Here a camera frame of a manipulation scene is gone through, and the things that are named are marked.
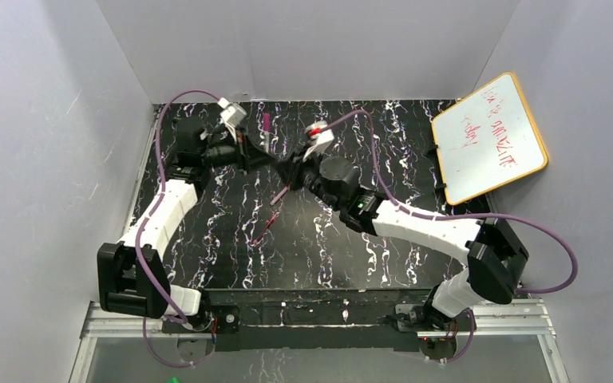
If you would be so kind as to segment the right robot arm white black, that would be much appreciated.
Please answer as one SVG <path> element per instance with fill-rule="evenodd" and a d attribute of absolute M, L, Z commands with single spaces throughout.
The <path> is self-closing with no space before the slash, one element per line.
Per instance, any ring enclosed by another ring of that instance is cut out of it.
<path fill-rule="evenodd" d="M 404 239 L 456 259 L 464 270 L 435 286 L 414 322 L 446 323 L 481 302 L 509 304 L 528 252 L 507 221 L 454 219 L 393 203 L 359 183 L 360 171 L 341 156 L 295 152 L 275 170 L 289 190 L 308 189 L 351 230 Z"/>

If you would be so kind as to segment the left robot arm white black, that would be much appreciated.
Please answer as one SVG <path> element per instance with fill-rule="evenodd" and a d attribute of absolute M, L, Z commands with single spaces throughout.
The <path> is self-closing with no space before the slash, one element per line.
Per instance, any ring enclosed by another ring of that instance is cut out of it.
<path fill-rule="evenodd" d="M 186 214 L 198 203 L 214 168 L 235 165 L 244 173 L 276 164 L 276 156 L 254 142 L 244 127 L 206 129 L 173 124 L 173 154 L 164 165 L 165 181 L 142 216 L 115 243 L 97 252 L 101 308 L 143 318 L 199 313 L 203 294 L 172 285 L 163 257 Z"/>

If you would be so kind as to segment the light pink pen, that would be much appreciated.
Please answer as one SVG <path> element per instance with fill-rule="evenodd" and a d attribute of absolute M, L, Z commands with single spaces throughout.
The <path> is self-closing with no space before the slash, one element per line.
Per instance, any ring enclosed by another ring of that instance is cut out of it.
<path fill-rule="evenodd" d="M 290 191 L 290 189 L 291 188 L 289 185 L 283 187 L 270 201 L 270 205 L 275 206 Z"/>

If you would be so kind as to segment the magenta pen cap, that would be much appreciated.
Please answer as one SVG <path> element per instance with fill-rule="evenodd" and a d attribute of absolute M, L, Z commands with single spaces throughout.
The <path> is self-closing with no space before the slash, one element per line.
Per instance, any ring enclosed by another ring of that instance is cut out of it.
<path fill-rule="evenodd" d="M 271 116 L 269 113 L 263 113 L 263 131 L 270 132 L 271 130 Z"/>

